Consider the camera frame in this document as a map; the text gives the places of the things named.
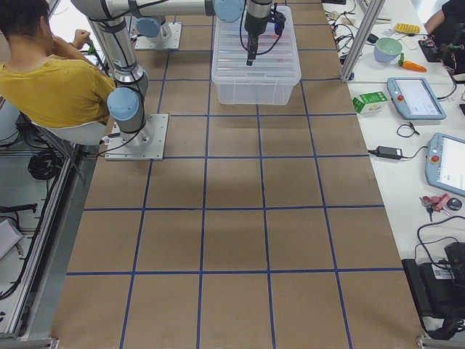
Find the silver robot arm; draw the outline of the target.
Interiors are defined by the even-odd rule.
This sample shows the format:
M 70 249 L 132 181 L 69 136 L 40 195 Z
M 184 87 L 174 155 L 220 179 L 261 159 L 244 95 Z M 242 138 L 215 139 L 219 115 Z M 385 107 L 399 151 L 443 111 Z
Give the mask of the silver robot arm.
M 141 36 L 155 41 L 169 36 L 165 16 L 140 17 L 136 21 L 136 29 Z
M 127 15 L 137 18 L 205 15 L 227 23 L 244 19 L 248 66 L 259 55 L 259 36 L 277 18 L 272 13 L 277 5 L 272 1 L 73 1 L 72 4 L 95 24 L 97 40 L 114 66 L 117 85 L 136 89 L 140 82 L 148 82 L 148 77 L 137 63 L 126 28 Z

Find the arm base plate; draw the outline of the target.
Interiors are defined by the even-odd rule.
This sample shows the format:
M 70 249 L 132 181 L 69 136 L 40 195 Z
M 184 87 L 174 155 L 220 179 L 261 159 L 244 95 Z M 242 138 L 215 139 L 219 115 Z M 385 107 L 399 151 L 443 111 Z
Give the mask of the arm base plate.
M 135 49 L 148 50 L 178 50 L 182 31 L 181 23 L 159 24 L 149 20 L 138 20 L 136 24 L 137 40 Z
M 108 161 L 145 161 L 163 159 L 166 134 L 169 123 L 168 114 L 150 114 L 145 117 L 145 126 L 134 135 L 120 130 L 116 121 L 113 122 L 113 133 L 117 137 L 111 137 L 106 143 L 107 151 L 104 153 Z

